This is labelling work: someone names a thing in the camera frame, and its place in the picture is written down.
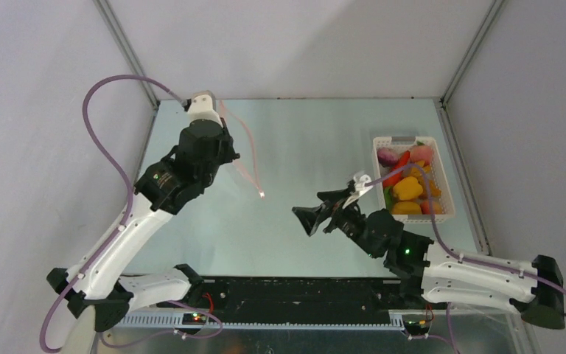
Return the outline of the yellow bell pepper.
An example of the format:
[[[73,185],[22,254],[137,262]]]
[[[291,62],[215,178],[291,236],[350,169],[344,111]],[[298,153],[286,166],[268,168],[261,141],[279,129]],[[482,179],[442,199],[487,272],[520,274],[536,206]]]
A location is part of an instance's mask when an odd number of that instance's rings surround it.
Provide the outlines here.
[[[424,191],[418,179],[409,176],[399,181],[392,190],[394,197],[398,201],[411,201],[417,199]]]

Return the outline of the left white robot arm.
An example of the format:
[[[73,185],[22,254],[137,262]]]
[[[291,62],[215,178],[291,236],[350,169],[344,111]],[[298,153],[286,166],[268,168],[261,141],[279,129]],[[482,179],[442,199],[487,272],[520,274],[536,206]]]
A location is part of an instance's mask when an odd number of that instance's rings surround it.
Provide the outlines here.
[[[123,271],[164,224],[213,184],[220,166],[239,158],[233,142],[224,119],[191,121],[170,152],[137,180],[113,230],[77,265],[49,272],[48,283],[65,294],[75,318],[92,309],[94,331],[101,333],[149,305],[200,304],[204,280],[187,264],[163,274],[124,277]]]

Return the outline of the clear zip top bag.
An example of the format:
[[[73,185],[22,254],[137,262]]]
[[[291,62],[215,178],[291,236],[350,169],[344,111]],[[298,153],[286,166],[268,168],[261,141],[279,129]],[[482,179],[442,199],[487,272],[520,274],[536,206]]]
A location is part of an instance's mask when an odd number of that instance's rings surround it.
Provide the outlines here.
[[[262,186],[259,172],[258,154],[254,135],[246,121],[232,112],[224,100],[218,100],[218,108],[221,117],[231,122],[232,129],[239,136],[239,147],[241,157],[232,162],[233,167],[243,179],[245,185],[251,188],[251,193],[259,199],[265,198],[265,190]]]

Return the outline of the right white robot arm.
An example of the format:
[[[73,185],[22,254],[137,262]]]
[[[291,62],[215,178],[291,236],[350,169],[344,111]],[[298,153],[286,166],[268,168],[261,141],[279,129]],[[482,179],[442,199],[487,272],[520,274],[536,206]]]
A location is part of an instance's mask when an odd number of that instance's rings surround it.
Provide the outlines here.
[[[318,192],[321,204],[295,206],[293,214],[308,235],[323,222],[325,233],[342,231],[369,257],[400,279],[399,298],[408,308],[423,303],[462,303],[520,315],[533,326],[565,328],[562,275],[555,259],[539,255],[531,262],[445,251],[438,241],[408,232],[387,209],[364,215],[346,206],[348,190]]]

